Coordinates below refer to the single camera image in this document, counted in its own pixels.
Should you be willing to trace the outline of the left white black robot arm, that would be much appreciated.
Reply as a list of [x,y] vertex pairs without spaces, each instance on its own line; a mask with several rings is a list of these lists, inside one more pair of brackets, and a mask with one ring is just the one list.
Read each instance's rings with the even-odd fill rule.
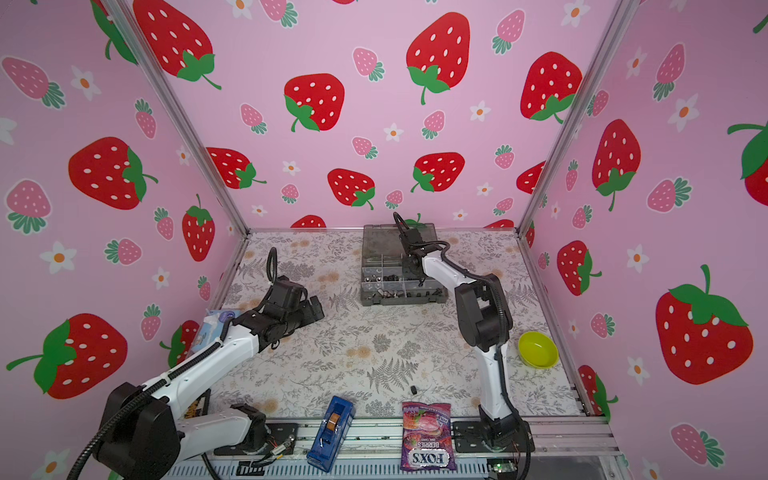
[[263,413],[237,404],[192,419],[191,404],[232,369],[296,330],[324,317],[320,300],[285,276],[261,303],[228,320],[207,348],[142,385],[124,383],[109,395],[97,433],[74,461],[69,478],[95,458],[124,479],[160,479],[179,462],[217,448],[248,453],[271,444]]

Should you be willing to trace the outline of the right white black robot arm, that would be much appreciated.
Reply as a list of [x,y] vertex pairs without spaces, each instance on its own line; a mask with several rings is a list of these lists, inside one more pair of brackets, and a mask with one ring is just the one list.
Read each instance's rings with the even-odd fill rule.
[[403,265],[454,293],[459,331],[478,362],[483,442],[491,450],[517,445],[523,453],[532,453],[530,426],[513,405],[507,387],[506,357],[514,322],[500,279],[471,272],[448,257],[448,242],[426,241],[400,214],[393,219],[405,253]]

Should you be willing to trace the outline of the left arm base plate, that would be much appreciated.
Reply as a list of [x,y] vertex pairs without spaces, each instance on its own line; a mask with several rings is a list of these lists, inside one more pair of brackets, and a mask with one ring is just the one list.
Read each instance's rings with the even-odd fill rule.
[[254,423],[239,448],[248,455],[271,454],[282,447],[291,450],[295,444],[299,425],[297,423]]

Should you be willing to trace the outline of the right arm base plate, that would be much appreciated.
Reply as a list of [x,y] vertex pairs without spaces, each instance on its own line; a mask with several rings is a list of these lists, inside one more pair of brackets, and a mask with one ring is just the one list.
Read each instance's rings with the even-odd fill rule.
[[535,443],[528,422],[486,425],[481,421],[456,421],[452,438],[459,453],[533,453]]

